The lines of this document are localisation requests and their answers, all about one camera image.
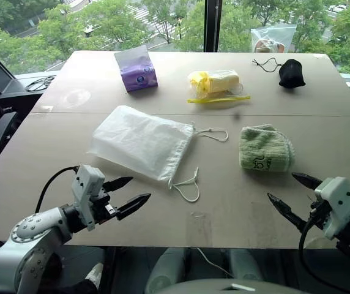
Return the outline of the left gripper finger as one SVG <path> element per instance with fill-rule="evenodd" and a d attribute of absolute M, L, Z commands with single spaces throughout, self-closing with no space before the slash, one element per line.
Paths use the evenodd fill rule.
<path fill-rule="evenodd" d="M 139 194 L 117 209 L 116 218 L 121 221 L 138 211 L 151 197 L 151 193 Z"/>
<path fill-rule="evenodd" d="M 124 176 L 117 179 L 114 179 L 112 181 L 107 181 L 103 183 L 102 187 L 106 192 L 114 192 L 122 187 L 124 187 L 126 184 L 128 184 L 133 177 L 131 176 Z"/>

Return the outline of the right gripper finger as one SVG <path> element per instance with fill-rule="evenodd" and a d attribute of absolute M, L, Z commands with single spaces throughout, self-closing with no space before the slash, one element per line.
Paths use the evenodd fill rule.
<path fill-rule="evenodd" d="M 270 202 L 273 204 L 275 209 L 290 223 L 292 223 L 297 229 L 304 229 L 306 222 L 301 219 L 298 215 L 294 214 L 291 210 L 291 207 L 287 205 L 283 200 L 272 195 L 271 193 L 267 194 Z"/>
<path fill-rule="evenodd" d="M 292 177 L 308 189 L 315 190 L 322 181 L 305 173 L 292 172 Z"/>

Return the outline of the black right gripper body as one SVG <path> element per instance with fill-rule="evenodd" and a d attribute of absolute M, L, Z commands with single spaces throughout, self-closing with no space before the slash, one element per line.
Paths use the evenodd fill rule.
<path fill-rule="evenodd" d="M 332 207 L 327 200 L 318 200 L 311 204 L 309 218 L 304 226 L 304 230 L 309 230 L 316 226 L 320 230 L 324 230 L 324 226 L 330 219 Z"/>

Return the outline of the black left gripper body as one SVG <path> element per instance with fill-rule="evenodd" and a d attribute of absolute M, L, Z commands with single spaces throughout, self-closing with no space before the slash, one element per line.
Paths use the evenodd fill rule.
<path fill-rule="evenodd" d="M 102 224 L 119 213 L 119 210 L 110 204 L 110 192 L 113 191 L 113 185 L 105 182 L 97 195 L 90 196 L 91 213 L 96 224 Z"/>

